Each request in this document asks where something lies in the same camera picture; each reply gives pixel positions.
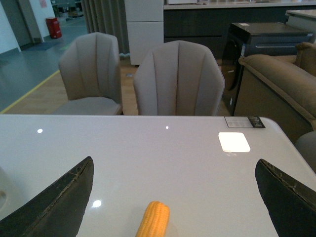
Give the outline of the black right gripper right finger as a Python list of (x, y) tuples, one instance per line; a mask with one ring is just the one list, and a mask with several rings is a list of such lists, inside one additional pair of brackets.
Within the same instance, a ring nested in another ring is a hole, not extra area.
[(260, 159), (255, 178), (261, 198), (280, 237), (316, 235), (316, 192)]

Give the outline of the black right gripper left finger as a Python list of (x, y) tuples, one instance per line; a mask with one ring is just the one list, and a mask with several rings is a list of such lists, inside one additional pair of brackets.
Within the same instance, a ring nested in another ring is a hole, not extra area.
[(75, 237), (93, 186), (94, 162), (86, 157), (0, 222), (2, 237)]

